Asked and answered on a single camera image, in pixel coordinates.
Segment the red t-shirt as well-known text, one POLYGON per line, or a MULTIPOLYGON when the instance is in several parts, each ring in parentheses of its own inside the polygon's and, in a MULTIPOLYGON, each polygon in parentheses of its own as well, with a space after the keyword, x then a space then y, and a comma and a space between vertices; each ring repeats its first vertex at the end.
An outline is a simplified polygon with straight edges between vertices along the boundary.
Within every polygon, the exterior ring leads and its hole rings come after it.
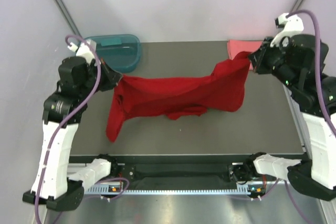
POLYGON ((243 104, 250 61, 248 52, 217 63, 204 77, 124 76, 114 88, 106 136, 115 142, 125 121, 165 115, 171 120, 201 116, 208 109, 235 112, 243 104))

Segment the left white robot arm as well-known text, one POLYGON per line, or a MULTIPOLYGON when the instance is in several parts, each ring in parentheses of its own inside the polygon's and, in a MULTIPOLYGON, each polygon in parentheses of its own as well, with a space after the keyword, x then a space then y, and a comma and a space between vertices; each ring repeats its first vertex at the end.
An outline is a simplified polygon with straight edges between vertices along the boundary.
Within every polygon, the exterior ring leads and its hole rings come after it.
POLYGON ((100 154, 85 168, 68 176, 70 151, 88 100, 98 91, 112 90, 122 74, 105 62, 72 56, 58 68, 56 91, 44 102, 43 145, 36 179, 22 201, 63 212, 77 209, 85 192, 102 179, 119 174, 115 158, 100 154))

